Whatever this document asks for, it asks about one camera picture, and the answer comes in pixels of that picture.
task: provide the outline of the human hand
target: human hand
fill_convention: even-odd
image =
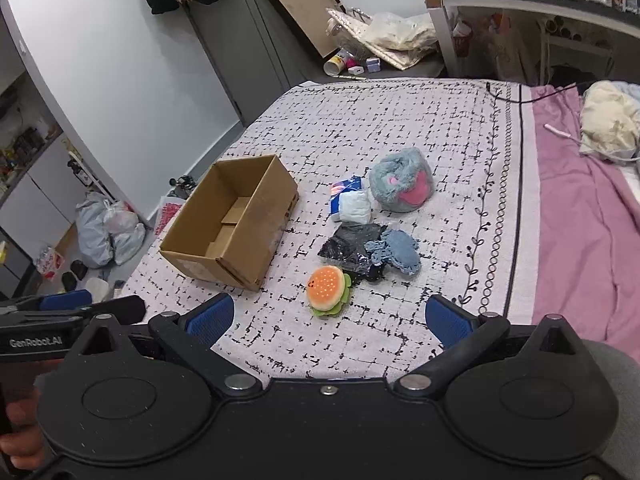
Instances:
[[[37,375],[55,370],[62,360],[2,364],[2,393],[13,433],[0,435],[0,450],[18,469],[35,470],[45,461],[45,442],[36,412],[40,392],[33,386]]]
[[[39,397],[40,392],[34,388],[27,399],[16,400],[6,406],[7,417],[18,430],[0,436],[0,449],[11,457],[11,462],[18,469],[35,470],[45,460],[44,438],[36,421]]]

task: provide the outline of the white patterned bedsheet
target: white patterned bedsheet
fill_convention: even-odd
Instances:
[[[530,98],[517,84],[492,82],[498,90],[514,100]],[[322,265],[318,250],[337,227],[328,219],[329,185],[367,176],[383,155],[407,146],[423,151],[436,193],[412,213],[377,206],[374,221],[393,222],[420,242],[421,272],[409,278],[387,267],[384,280],[353,287],[339,316],[313,316],[306,279]],[[263,382],[272,376],[397,379],[441,351],[424,320],[434,293],[473,313],[508,309],[510,319],[530,319],[540,202],[530,105],[496,101],[484,83],[466,80],[294,88],[224,157],[267,153],[292,173],[301,199],[260,292],[181,275],[158,253],[158,239],[125,289],[145,300],[147,319],[228,292],[236,316],[212,349]]]

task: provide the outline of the black plastic bag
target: black plastic bag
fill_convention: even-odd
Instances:
[[[343,222],[334,235],[322,245],[318,256],[324,258],[327,264],[340,267],[353,280],[364,278],[368,282],[375,282],[382,278],[385,266],[375,266],[371,263],[371,257],[364,244],[380,240],[380,235],[385,229],[385,226],[378,224]]]

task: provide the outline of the blue gripper pad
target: blue gripper pad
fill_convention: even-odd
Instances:
[[[184,327],[187,334],[207,348],[211,348],[234,322],[234,300],[231,296],[219,294],[209,301],[211,305],[203,304],[202,311],[188,320]]]
[[[438,294],[427,300],[424,317],[427,328],[440,340],[445,350],[471,334],[477,319]]]
[[[45,296],[40,301],[40,310],[75,310],[81,306],[91,305],[91,293],[81,288],[62,294]]]

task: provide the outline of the blue snack package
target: blue snack package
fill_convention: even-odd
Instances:
[[[352,176],[347,180],[334,182],[331,184],[331,198],[329,201],[329,215],[334,222],[340,221],[338,205],[340,203],[340,193],[348,191],[359,191],[362,189],[362,179],[359,176]]]

